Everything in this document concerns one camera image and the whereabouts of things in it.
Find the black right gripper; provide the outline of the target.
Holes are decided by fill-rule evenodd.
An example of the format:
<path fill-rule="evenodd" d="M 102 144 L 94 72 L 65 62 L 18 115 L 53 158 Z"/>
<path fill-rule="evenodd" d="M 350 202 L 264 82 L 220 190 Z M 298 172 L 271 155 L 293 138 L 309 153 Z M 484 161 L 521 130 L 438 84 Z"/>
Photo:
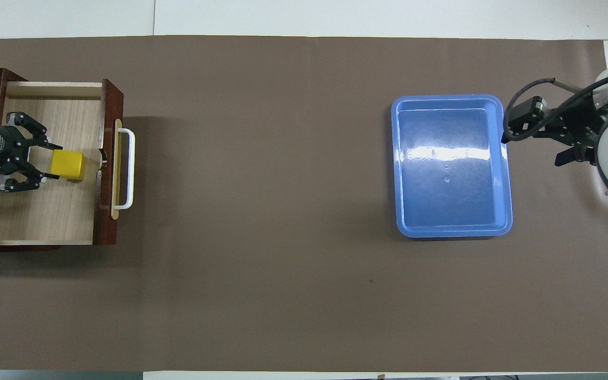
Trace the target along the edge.
<path fill-rule="evenodd" d="M 502 143 L 524 140 L 530 137 L 531 128 L 538 125 L 547 114 L 543 97 L 534 96 L 505 111 Z M 594 144 L 608 116 L 608 104 L 601 107 L 593 103 L 577 103 L 565 110 L 553 110 L 554 119 L 544 127 L 544 136 L 569 145 L 556 156 L 556 166 L 571 162 L 588 162 L 597 166 Z"/>

